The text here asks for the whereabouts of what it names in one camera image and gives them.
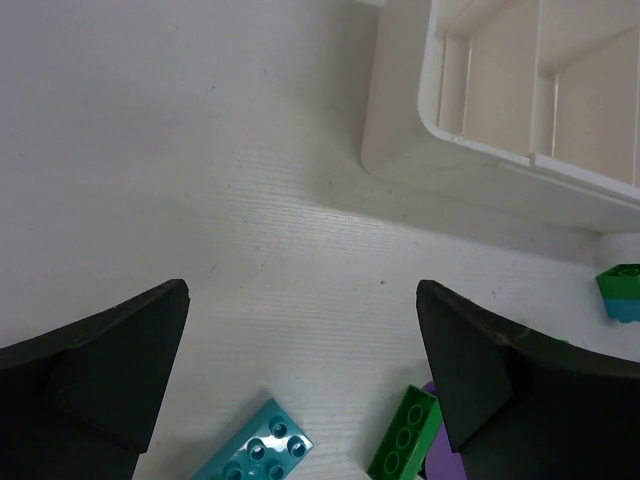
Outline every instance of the toy block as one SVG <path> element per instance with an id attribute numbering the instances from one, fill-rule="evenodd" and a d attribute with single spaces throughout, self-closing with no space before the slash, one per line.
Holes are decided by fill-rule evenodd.
<path id="1" fill-rule="evenodd" d="M 640 321 L 640 299 L 605 298 L 604 307 L 609 318 L 622 323 Z"/>
<path id="2" fill-rule="evenodd" d="M 437 396 L 436 386 L 433 382 L 427 383 L 422 389 Z M 424 480 L 466 480 L 467 478 L 462 465 L 462 457 L 459 453 L 451 451 L 444 421 L 427 452 L 418 475 Z"/>
<path id="3" fill-rule="evenodd" d="M 414 480 L 442 424 L 438 398 L 409 386 L 367 474 L 372 480 Z"/>
<path id="4" fill-rule="evenodd" d="M 312 448 L 272 398 L 191 480 L 283 480 Z"/>
<path id="5" fill-rule="evenodd" d="M 640 265 L 622 264 L 596 277 L 602 298 L 640 300 Z"/>

